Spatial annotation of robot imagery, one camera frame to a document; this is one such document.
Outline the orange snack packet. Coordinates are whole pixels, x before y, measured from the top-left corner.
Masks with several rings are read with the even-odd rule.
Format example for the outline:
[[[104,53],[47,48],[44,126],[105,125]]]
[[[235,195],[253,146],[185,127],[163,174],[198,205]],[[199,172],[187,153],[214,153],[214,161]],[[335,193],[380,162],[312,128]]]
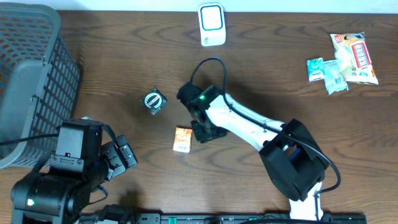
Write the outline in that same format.
[[[176,152],[189,153],[191,149],[192,129],[177,127],[173,150]]]

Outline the teal white snack packet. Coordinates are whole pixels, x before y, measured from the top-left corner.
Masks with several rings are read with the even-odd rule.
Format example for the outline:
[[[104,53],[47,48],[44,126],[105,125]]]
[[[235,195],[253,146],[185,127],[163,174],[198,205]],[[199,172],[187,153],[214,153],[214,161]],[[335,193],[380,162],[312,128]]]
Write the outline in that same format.
[[[329,95],[337,91],[349,90],[341,74],[342,60],[329,60],[323,63],[325,88]]]

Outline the white yellow chip bag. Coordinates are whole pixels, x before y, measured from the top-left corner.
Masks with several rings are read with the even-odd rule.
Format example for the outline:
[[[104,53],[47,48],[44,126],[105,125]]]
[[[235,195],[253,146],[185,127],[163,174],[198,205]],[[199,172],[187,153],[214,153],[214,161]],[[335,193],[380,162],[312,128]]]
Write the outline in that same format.
[[[331,34],[335,58],[341,60],[341,74],[346,82],[378,85],[365,33]]]

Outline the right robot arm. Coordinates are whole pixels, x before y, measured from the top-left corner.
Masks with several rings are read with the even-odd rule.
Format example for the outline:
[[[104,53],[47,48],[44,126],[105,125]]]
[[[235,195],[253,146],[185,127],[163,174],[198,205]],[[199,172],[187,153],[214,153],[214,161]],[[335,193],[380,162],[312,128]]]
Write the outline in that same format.
[[[300,121],[283,123],[261,116],[214,85],[202,90],[187,82],[177,99],[193,117],[198,142],[233,133],[258,151],[270,180],[289,199],[291,218],[323,218],[320,189],[329,163]]]

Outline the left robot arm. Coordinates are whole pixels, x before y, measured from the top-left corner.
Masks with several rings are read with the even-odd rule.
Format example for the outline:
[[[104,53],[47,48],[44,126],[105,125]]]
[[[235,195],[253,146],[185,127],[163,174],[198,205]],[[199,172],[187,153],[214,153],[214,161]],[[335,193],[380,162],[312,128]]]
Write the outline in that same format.
[[[11,191],[12,223],[76,223],[91,193],[137,165],[125,136],[90,119],[59,128],[55,152],[44,155]]]

